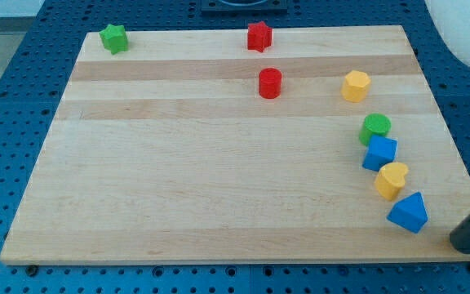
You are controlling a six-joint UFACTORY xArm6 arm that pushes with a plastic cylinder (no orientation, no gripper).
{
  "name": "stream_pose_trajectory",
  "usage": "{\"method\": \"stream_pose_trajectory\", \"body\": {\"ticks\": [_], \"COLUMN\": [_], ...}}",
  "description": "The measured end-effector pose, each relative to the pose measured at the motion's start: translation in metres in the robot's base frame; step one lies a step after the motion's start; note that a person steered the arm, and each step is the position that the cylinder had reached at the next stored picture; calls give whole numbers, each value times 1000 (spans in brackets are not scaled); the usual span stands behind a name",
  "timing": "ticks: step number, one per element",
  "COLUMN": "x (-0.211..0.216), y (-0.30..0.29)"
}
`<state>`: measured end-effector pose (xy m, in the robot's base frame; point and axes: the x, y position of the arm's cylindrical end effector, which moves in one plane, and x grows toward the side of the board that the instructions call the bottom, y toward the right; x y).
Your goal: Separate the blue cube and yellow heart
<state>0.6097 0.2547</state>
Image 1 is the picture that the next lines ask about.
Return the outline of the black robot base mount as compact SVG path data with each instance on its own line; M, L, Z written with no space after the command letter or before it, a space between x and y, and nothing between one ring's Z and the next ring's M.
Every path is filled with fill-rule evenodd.
M286 12L288 0L201 0L201 13Z

